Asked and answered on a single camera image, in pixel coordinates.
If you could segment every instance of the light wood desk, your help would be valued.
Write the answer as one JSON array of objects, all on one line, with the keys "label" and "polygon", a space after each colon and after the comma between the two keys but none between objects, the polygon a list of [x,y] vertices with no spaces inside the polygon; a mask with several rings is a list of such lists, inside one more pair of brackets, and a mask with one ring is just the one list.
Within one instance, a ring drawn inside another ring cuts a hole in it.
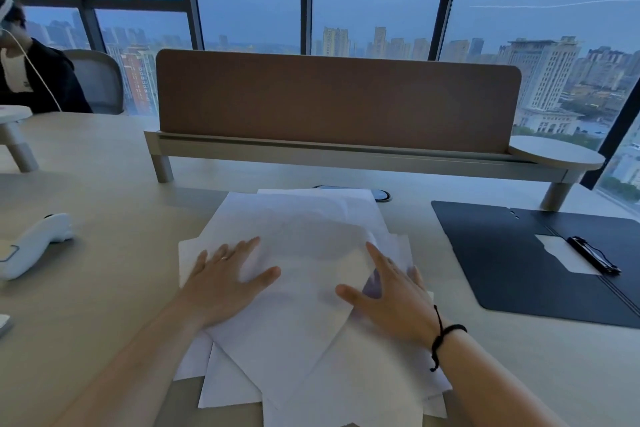
[{"label": "light wood desk", "polygon": [[[177,180],[158,184],[143,129],[122,115],[36,115],[22,126],[40,171],[20,174],[0,148],[0,236],[15,237],[49,213],[74,219],[73,243],[51,246],[41,265],[0,284],[0,313],[15,326],[0,339],[0,424],[42,426],[71,401],[176,292],[177,242],[197,236],[225,191],[377,187],[391,232],[413,257],[450,318],[572,426],[635,426],[640,418],[640,330],[482,309],[431,208],[432,199],[534,208],[547,184],[459,176],[354,171],[175,158]],[[627,216],[576,186],[563,210]],[[258,427],[259,404],[198,410],[201,378],[175,382],[158,426]],[[447,397],[449,421],[464,425]]]}]

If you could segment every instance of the stack of paper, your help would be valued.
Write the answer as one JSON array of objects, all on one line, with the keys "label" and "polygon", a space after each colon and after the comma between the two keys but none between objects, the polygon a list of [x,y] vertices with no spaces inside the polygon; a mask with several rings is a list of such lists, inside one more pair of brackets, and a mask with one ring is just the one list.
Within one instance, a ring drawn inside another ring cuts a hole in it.
[{"label": "stack of paper", "polygon": [[376,293],[366,241],[412,265],[408,238],[389,234],[371,191],[230,193],[198,238],[180,242],[180,285],[200,251],[254,236],[262,240],[241,280],[274,265],[282,275],[192,343],[175,380],[205,377],[199,407],[261,401],[265,427],[419,427],[423,414],[446,417],[451,385],[429,371],[428,352],[382,335],[334,292]]}]

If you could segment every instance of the black folder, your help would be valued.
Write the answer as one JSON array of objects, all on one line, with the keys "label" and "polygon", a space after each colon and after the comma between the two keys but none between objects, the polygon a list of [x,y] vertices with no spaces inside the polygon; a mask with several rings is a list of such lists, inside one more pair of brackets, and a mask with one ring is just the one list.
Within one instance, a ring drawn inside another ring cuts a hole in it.
[{"label": "black folder", "polygon": [[[640,223],[482,204],[431,204],[485,309],[640,329]],[[622,272],[570,272],[536,235],[582,237]]]}]

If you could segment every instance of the round white stand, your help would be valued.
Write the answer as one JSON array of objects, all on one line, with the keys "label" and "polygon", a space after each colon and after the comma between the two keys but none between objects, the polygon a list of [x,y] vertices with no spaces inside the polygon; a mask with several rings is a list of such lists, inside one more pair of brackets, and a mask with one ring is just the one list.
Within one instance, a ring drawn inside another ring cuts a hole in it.
[{"label": "round white stand", "polygon": [[31,109],[19,105],[0,105],[0,144],[6,145],[20,172],[38,169],[38,163],[24,140],[18,122],[29,118]]},{"label": "round white stand", "polygon": [[564,198],[574,183],[580,181],[586,171],[600,169],[604,157],[585,147],[562,140],[516,135],[509,142],[509,153],[538,164],[567,169],[563,182],[552,182],[540,203],[544,211],[559,211]]}]

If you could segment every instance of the office chair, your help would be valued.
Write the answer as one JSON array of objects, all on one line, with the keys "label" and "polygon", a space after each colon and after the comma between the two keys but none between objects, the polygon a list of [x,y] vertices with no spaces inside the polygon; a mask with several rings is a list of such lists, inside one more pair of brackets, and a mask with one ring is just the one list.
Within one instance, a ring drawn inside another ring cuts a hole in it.
[{"label": "office chair", "polygon": [[124,88],[116,61],[100,51],[70,49],[64,54],[73,62],[76,77],[93,112],[121,114],[124,111]]}]

